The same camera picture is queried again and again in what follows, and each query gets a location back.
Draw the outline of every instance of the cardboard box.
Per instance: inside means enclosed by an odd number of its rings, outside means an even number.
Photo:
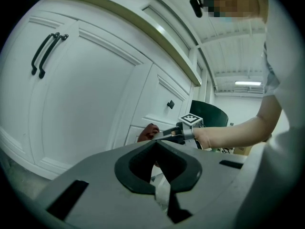
[[[245,155],[248,156],[251,151],[252,146],[249,147],[236,147],[233,151],[236,155]]]

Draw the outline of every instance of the black cabinet handle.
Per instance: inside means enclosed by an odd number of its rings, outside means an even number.
[[[44,56],[42,57],[42,60],[39,64],[39,70],[40,70],[40,73],[39,73],[39,78],[42,79],[44,77],[44,74],[46,73],[42,66],[44,64],[44,62],[46,61],[47,57],[49,56],[49,54],[51,53],[51,51],[53,50],[53,48],[55,47],[56,43],[62,39],[63,41],[66,40],[68,38],[68,34],[64,34],[64,35],[60,35],[58,36],[53,42],[52,44],[49,46],[49,48],[47,49],[46,53],[44,54]]]
[[[171,100],[169,103],[167,103],[167,106],[169,106],[171,109],[173,109],[175,103]]]
[[[36,71],[37,71],[37,67],[34,65],[38,55],[40,54],[40,52],[42,51],[44,45],[47,43],[47,41],[51,38],[51,37],[54,37],[54,38],[57,38],[59,36],[59,32],[57,33],[51,33],[50,35],[47,36],[46,39],[44,39],[44,41],[42,42],[42,44],[40,45],[40,47],[37,49],[37,52],[35,53],[33,59],[32,59],[32,75],[36,74]]]

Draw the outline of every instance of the drawer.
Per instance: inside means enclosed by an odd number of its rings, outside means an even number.
[[[176,125],[187,110],[189,95],[155,64],[148,74],[132,125],[146,127],[149,123],[166,130]],[[167,104],[173,101],[171,109]]]
[[[129,132],[126,137],[125,145],[133,144],[138,141],[139,135],[144,130],[144,127],[130,126]],[[162,171],[157,166],[152,168],[152,177],[161,174]]]

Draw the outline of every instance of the black slot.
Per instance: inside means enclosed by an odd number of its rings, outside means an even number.
[[[89,183],[85,181],[74,181],[47,211],[58,219],[64,220],[88,185]]]
[[[173,223],[179,223],[185,219],[188,219],[189,217],[192,216],[192,214],[186,210],[186,209],[181,209],[179,202],[177,200],[176,194],[171,192],[170,194],[170,201],[168,204],[168,212],[167,216],[171,218]]]
[[[229,160],[222,160],[219,163],[221,165],[233,167],[233,168],[236,168],[236,169],[241,169],[243,167],[242,163],[237,163],[237,162],[233,162],[233,161],[229,161]]]

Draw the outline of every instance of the white shirt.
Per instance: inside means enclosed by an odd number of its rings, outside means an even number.
[[[263,52],[264,96],[274,95],[279,84],[304,62],[303,37],[278,0],[268,0]]]

